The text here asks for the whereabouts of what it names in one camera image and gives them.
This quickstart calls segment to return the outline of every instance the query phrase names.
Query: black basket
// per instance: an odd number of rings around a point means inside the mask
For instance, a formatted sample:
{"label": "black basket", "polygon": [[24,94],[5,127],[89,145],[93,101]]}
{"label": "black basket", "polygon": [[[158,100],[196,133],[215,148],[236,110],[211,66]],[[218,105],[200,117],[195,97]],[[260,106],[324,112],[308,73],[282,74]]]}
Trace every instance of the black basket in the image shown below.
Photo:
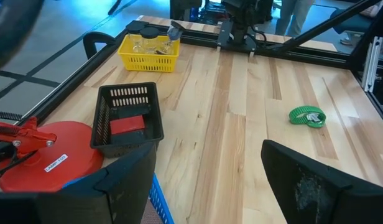
{"label": "black basket", "polygon": [[[142,115],[145,128],[123,134],[111,134],[110,121]],[[155,83],[101,86],[93,120],[91,147],[113,158],[127,154],[146,142],[164,138]]]}

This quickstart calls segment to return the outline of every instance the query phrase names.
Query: chair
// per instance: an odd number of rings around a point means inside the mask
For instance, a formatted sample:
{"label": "chair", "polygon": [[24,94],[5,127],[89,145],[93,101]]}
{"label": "chair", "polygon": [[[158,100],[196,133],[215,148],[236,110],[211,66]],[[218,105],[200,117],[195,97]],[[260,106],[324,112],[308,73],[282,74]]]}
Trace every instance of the chair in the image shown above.
{"label": "chair", "polygon": [[[335,17],[344,11],[345,9],[337,9],[330,15],[330,17]],[[363,33],[368,30],[371,22],[371,18],[357,14],[348,20],[334,26],[333,29],[338,34],[342,34],[343,32],[347,33],[351,43],[355,45],[359,42]]]}

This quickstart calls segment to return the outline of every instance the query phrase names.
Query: yellow plastic basket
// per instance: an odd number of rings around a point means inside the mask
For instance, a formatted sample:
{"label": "yellow plastic basket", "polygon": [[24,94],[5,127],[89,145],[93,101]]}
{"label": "yellow plastic basket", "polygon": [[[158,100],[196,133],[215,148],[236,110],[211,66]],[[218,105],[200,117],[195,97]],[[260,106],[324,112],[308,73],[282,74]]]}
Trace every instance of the yellow plastic basket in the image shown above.
{"label": "yellow plastic basket", "polygon": [[[158,36],[159,43],[166,40],[167,36]],[[173,55],[137,54],[132,51],[133,43],[127,35],[118,49],[118,54],[125,68],[130,71],[173,72],[179,56],[179,46],[179,40],[173,43]]]}

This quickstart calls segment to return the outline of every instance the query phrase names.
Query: black metal frame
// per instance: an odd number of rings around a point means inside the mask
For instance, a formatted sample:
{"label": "black metal frame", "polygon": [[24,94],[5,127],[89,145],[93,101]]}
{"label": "black metal frame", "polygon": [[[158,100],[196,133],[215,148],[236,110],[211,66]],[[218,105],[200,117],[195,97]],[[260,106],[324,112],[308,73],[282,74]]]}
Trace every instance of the black metal frame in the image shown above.
{"label": "black metal frame", "polygon": [[[379,15],[374,19],[369,32],[364,35],[362,41],[360,41],[350,56],[348,54],[332,52],[329,50],[301,47],[300,45],[310,40],[311,38],[316,37],[327,29],[332,28],[334,25],[349,19],[358,12],[363,11],[365,8],[377,2],[379,2],[379,0],[362,0],[356,5],[351,6],[349,9],[345,10],[342,14],[323,22],[322,24],[314,27],[313,29],[300,35],[297,38],[286,41],[284,44],[257,40],[256,44],[266,44],[266,48],[256,48],[254,53],[256,55],[263,55],[267,57],[282,58],[286,60],[348,69],[352,71],[353,75],[360,82],[359,72],[362,72],[363,68],[362,58],[366,55],[368,45],[374,36],[383,36],[383,7],[380,10]],[[145,23],[147,26],[158,28],[160,34],[162,35],[165,35],[168,30],[167,26],[148,24],[147,22],[143,23]],[[229,27],[226,27],[226,24],[223,26],[223,28],[225,32],[229,32]],[[117,50],[126,34],[126,30],[124,30],[116,38],[112,38],[106,34],[98,34],[96,32],[86,35],[83,41],[85,45],[85,52],[89,60],[82,67],[80,67],[69,79],[64,81],[48,97],[40,102],[38,106],[36,106],[27,115],[25,115],[25,118],[36,116],[39,122],[47,118],[49,114],[53,112],[56,107],[58,107],[59,104],[78,87],[78,85],[86,80],[110,55],[112,55]],[[221,47],[223,50],[250,53],[249,48],[237,48],[226,44],[222,45],[218,40],[219,35],[220,34],[203,31],[186,30],[182,34],[181,43],[198,45],[202,47]],[[107,43],[107,46],[97,52],[95,47],[95,43],[97,42]],[[377,72],[379,75],[383,75],[383,60],[379,61]],[[381,108],[379,102],[376,100],[375,96],[372,93],[367,93],[367,97],[372,101],[372,104],[383,118],[383,109]],[[2,149],[2,147],[8,146],[11,146],[11,144],[0,142],[0,149]]]}

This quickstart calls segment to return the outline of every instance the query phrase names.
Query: blue basket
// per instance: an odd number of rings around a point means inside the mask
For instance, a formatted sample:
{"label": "blue basket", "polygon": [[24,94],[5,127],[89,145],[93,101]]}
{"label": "blue basket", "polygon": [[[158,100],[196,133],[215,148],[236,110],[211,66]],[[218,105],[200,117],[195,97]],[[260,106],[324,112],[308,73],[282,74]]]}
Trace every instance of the blue basket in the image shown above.
{"label": "blue basket", "polygon": [[160,188],[159,180],[157,180],[155,174],[153,176],[153,184],[149,192],[149,198],[153,207],[161,217],[162,222],[164,224],[174,224],[175,222],[173,221],[171,213],[169,212],[167,202],[165,201],[164,194]]}

